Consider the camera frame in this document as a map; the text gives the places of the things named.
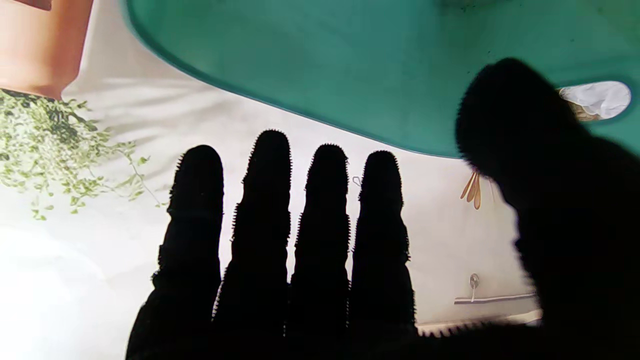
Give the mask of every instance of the trailing plant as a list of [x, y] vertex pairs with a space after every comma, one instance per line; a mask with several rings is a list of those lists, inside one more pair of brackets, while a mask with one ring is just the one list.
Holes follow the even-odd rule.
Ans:
[[[85, 200], [113, 192], [136, 200], [149, 192], [139, 167], [149, 157], [134, 159], [135, 142], [111, 143], [109, 129], [78, 113], [88, 111], [86, 101], [57, 101], [37, 95], [0, 90], [0, 182], [19, 192], [35, 191], [33, 217], [46, 220], [51, 197], [61, 191], [76, 214]], [[124, 157], [132, 174], [123, 181], [96, 176], [94, 168]]]

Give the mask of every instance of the hand silhouette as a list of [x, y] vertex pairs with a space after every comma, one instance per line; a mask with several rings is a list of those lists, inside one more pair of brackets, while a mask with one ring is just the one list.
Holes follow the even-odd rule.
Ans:
[[350, 232], [346, 161], [335, 145], [316, 151], [289, 285], [289, 143], [278, 131], [263, 132], [243, 180], [232, 259], [221, 282], [221, 160], [204, 145], [185, 153], [172, 188], [155, 290], [138, 313], [127, 358], [335, 358], [415, 337], [396, 159], [380, 151], [367, 160], [351, 286], [344, 266]]
[[[536, 107], [523, 109], [523, 98]], [[518, 215], [515, 247], [536, 286], [540, 327], [481, 323], [417, 336], [401, 181], [389, 152], [365, 165], [349, 287], [346, 156], [334, 145], [317, 150], [288, 286], [289, 145], [266, 131], [244, 178], [221, 286], [221, 161], [206, 146], [184, 155], [155, 290], [127, 358], [638, 358], [638, 214], [623, 205], [640, 196], [638, 158], [589, 134], [555, 88], [514, 59], [487, 66], [470, 85], [456, 139]]]

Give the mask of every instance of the white wall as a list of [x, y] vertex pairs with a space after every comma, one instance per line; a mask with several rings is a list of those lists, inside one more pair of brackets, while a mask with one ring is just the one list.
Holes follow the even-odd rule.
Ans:
[[[230, 215], [242, 197], [240, 180], [252, 143], [262, 130], [276, 128], [291, 143], [290, 210], [295, 222], [319, 145], [340, 145], [349, 156], [350, 176], [362, 175], [372, 151], [388, 149], [397, 156], [420, 323], [511, 315], [536, 307], [531, 300], [453, 305], [455, 297], [470, 295], [468, 277], [474, 272], [481, 277], [478, 297], [531, 291], [511, 244], [513, 212], [497, 192], [492, 201], [486, 182], [479, 211], [459, 200], [470, 176], [462, 161], [395, 149], [189, 78], [129, 34], [116, 1], [96, 0], [88, 36], [81, 76], [64, 96], [87, 100], [92, 117], [104, 119], [100, 126], [113, 127], [117, 140], [136, 140], [136, 155], [151, 155], [143, 171], [156, 196], [167, 199], [175, 162], [186, 149], [207, 143], [220, 153], [227, 214], [222, 267], [230, 259]], [[129, 170], [123, 161], [114, 161], [101, 171], [118, 177]], [[359, 188], [352, 184], [349, 191], [348, 213], [355, 224]], [[156, 268], [166, 213], [154, 207], [148, 194], [134, 202], [104, 195], [78, 215], [65, 211], [61, 202], [48, 221], [35, 222], [27, 195], [0, 188], [0, 197], [0, 357], [121, 359], [136, 312], [151, 290], [149, 277]]]

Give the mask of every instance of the plant pot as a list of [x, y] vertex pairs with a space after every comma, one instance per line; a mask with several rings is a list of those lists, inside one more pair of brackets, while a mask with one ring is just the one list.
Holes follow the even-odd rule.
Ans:
[[61, 99], [78, 75], [93, 0], [0, 0], [0, 88]]

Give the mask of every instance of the teal surface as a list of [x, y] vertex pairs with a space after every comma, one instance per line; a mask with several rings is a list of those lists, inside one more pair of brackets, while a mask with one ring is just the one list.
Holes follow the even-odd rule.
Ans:
[[[136, 36], [178, 69], [424, 154], [459, 156], [458, 103], [504, 57], [557, 86], [640, 86], [638, 0], [121, 1]], [[589, 128], [640, 153], [634, 100]]]

